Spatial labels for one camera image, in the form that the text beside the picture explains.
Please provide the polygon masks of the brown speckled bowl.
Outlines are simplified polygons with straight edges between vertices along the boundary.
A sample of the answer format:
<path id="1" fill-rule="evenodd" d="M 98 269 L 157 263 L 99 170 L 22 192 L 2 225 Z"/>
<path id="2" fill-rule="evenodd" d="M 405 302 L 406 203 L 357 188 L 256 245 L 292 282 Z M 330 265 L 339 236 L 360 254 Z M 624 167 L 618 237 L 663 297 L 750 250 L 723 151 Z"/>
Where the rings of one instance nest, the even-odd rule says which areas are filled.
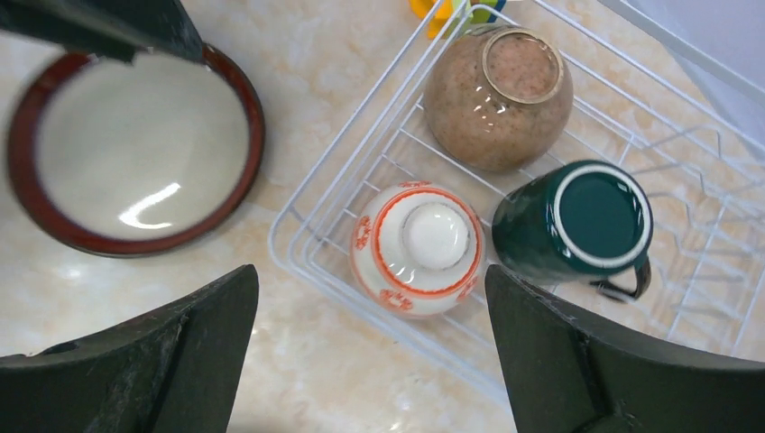
<path id="1" fill-rule="evenodd" d="M 519 170 L 558 140 L 573 108 L 561 53 L 537 32 L 476 25 L 433 66 L 422 104 L 435 140 L 480 170 Z"/>

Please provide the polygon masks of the dark green mug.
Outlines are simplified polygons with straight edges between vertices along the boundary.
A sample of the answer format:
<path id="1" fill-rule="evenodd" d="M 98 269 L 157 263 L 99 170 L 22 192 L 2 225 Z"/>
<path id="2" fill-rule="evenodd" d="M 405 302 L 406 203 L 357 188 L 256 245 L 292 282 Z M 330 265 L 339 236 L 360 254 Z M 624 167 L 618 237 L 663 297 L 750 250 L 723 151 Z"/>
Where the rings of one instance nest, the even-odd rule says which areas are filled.
<path id="1" fill-rule="evenodd" d="M 505 196 L 491 236 L 500 263 L 538 285 L 586 282 L 619 302 L 639 299 L 652 279 L 650 201 L 625 170 L 581 160 Z"/>

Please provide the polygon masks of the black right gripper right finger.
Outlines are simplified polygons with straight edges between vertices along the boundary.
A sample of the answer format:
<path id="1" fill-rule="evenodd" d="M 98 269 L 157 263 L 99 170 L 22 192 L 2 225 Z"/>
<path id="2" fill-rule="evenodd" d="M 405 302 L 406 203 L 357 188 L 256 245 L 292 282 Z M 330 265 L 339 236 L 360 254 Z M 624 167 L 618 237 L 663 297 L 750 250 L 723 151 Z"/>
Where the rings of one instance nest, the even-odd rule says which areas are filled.
<path id="1" fill-rule="evenodd" d="M 763 431 L 763 363 L 643 334 L 497 265 L 484 286 L 520 432 Z"/>

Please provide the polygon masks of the orange patterned bowl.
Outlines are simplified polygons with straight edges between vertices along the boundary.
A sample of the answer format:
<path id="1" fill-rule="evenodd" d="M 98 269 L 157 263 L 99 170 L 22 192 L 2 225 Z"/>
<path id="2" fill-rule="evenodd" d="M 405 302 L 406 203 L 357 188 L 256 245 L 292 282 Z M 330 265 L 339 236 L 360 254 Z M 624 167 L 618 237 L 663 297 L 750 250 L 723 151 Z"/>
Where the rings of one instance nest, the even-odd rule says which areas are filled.
<path id="1" fill-rule="evenodd" d="M 458 306 L 478 287 L 486 255 L 474 209 L 425 180 L 376 192 L 355 219 L 348 253 L 365 294 L 405 318 L 429 318 Z"/>

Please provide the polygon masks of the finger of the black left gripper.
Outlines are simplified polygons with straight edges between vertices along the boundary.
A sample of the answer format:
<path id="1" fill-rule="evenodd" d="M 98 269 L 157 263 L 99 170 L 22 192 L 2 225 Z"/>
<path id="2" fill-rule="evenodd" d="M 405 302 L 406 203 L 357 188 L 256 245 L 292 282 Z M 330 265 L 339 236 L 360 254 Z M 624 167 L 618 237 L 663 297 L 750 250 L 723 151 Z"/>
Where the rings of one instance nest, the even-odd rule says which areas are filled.
<path id="1" fill-rule="evenodd" d="M 205 43 L 175 0 L 3 1 L 1 29 L 127 63 L 140 51 L 204 59 Z"/>

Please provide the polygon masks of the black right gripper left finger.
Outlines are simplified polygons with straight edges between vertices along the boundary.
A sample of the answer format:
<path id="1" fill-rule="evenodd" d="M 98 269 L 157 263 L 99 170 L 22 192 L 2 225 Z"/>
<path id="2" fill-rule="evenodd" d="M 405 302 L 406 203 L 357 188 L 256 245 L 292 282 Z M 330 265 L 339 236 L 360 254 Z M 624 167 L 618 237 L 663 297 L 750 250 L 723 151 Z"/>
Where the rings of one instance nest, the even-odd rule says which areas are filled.
<path id="1" fill-rule="evenodd" d="M 225 431 L 258 294 L 247 264 L 95 334 L 3 357 L 2 431 Z"/>

